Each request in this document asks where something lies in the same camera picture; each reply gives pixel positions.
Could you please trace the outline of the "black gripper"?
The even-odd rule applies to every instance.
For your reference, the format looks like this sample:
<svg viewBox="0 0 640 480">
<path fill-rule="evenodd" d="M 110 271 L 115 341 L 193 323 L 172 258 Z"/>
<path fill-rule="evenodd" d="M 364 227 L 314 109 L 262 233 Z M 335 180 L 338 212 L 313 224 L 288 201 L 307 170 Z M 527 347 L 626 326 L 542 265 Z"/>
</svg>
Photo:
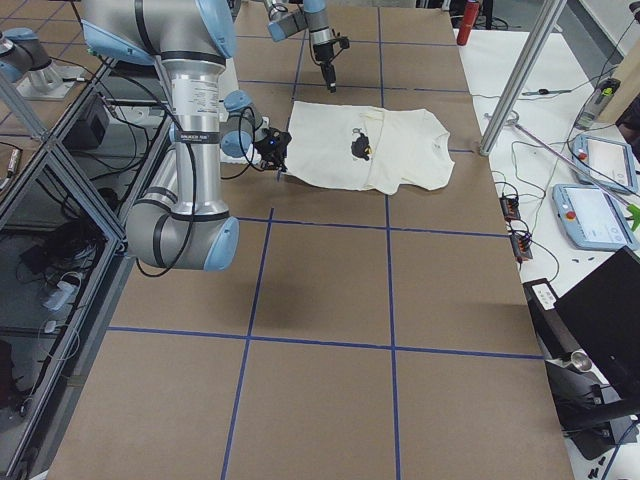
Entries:
<svg viewBox="0 0 640 480">
<path fill-rule="evenodd" d="M 285 165 L 287 155 L 288 135 L 269 134 L 257 142 L 261 168 L 278 168 L 280 174 L 286 174 Z"/>
<path fill-rule="evenodd" d="M 334 45 L 336 41 L 330 40 L 325 43 L 313 43 L 312 54 L 317 65 L 322 67 L 322 77 L 328 91 L 336 88 L 336 73 L 334 65 Z"/>
</svg>

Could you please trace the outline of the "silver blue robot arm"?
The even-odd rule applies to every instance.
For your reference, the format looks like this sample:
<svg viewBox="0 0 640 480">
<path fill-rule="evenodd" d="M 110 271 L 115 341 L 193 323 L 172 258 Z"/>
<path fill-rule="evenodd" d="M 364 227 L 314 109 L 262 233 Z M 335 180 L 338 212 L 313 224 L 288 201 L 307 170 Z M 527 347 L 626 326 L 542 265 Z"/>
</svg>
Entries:
<svg viewBox="0 0 640 480">
<path fill-rule="evenodd" d="M 283 170 L 291 137 L 264 120 L 251 97 L 219 95 L 236 51 L 224 1 L 88 1 L 81 17 L 97 54 L 155 66 L 172 122 L 168 152 L 126 221 L 129 251 L 161 276 L 171 269 L 220 271 L 236 252 L 239 222 L 221 196 L 220 156 Z"/>
<path fill-rule="evenodd" d="M 343 50 L 349 46 L 347 38 L 339 37 L 330 27 L 325 1 L 299 1 L 290 10 L 287 1 L 264 1 L 268 16 L 268 32 L 274 42 L 283 41 L 303 31 L 309 34 L 313 62 L 320 68 L 329 92 L 336 92 L 335 45 Z"/>
</svg>

